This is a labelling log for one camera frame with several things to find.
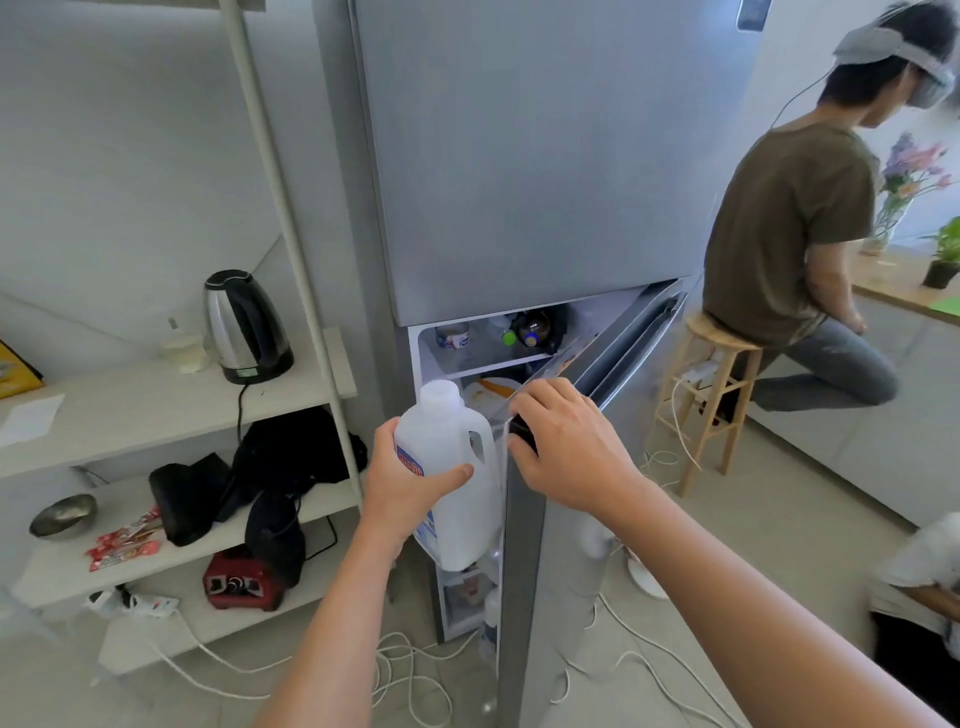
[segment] neck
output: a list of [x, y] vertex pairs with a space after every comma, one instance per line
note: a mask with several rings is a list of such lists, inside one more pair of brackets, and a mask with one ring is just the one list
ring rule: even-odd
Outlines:
[[810, 113], [805, 114], [796, 121], [791, 122], [789, 126], [796, 125], [798, 127], [803, 127], [809, 124], [829, 122], [830, 124], [836, 124], [844, 129], [853, 129], [854, 127], [859, 126], [860, 122], [862, 122], [869, 113], [869, 107], [840, 107], [830, 101], [826, 101], [818, 104], [817, 108]]

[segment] glass vase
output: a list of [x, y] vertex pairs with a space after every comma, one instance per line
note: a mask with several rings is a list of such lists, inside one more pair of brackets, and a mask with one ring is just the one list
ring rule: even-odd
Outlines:
[[910, 209], [913, 198], [903, 199], [898, 195], [887, 193], [883, 205], [880, 206], [874, 221], [874, 231], [870, 237], [863, 239], [860, 246], [860, 252], [864, 255], [881, 255], [890, 245], [890, 240], [897, 230], [897, 225], [903, 219], [903, 215]]

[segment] black hair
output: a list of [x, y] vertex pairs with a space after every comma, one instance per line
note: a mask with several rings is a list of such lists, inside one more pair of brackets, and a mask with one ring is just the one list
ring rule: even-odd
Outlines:
[[[953, 7], [940, 2], [916, 5], [899, 2], [887, 9], [880, 27], [900, 31], [903, 39], [920, 46], [940, 61], [953, 53], [957, 37], [957, 16]], [[872, 104], [880, 92], [906, 68], [908, 61], [891, 56], [876, 63], [838, 65], [827, 77], [820, 103], [832, 102], [841, 107], [856, 108]]]

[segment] black plant pot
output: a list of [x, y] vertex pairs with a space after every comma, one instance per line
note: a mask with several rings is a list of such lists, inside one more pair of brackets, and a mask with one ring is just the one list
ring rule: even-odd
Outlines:
[[939, 288], [943, 290], [950, 285], [953, 277], [958, 273], [960, 273], [960, 263], [934, 260], [930, 263], [930, 268], [926, 272], [924, 285], [927, 288]]

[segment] white pole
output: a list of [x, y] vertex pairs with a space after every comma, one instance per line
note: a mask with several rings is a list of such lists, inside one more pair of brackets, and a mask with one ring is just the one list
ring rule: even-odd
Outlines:
[[263, 170], [267, 175], [267, 182], [270, 184], [270, 192], [274, 197], [276, 215], [280, 218], [280, 230], [283, 232], [287, 254], [290, 256], [290, 265], [294, 269], [294, 279], [297, 282], [297, 290], [300, 292], [300, 301], [306, 311], [306, 324], [310, 329], [314, 352], [317, 355], [317, 361], [320, 362], [321, 375], [326, 382], [329, 382], [333, 390], [330, 410], [333, 413], [333, 421], [337, 425], [340, 447], [347, 460], [350, 485], [359, 499], [362, 497], [360, 475], [357, 472], [356, 460], [353, 458], [353, 447], [350, 445], [347, 419], [344, 417], [344, 407], [337, 392], [336, 380], [333, 378], [330, 357], [326, 352], [324, 332], [320, 325], [320, 317], [317, 314], [310, 276], [303, 260], [303, 249], [300, 246], [300, 237], [297, 235], [297, 226], [294, 223], [293, 211], [290, 208], [290, 199], [283, 183], [283, 172], [276, 156], [276, 146], [270, 132], [270, 121], [267, 118], [267, 110], [260, 95], [260, 84], [257, 80], [256, 68], [253, 65], [250, 42], [247, 38], [247, 30], [244, 27], [243, 13], [237, 6], [236, 0], [219, 0], [219, 2], [220, 16], [224, 20], [230, 51], [233, 53], [233, 62], [236, 64], [237, 73], [240, 75], [240, 87], [243, 89], [243, 96], [247, 102], [247, 113], [250, 115], [250, 123], [253, 127], [253, 138], [256, 140], [257, 149], [260, 151], [260, 161], [263, 163]]

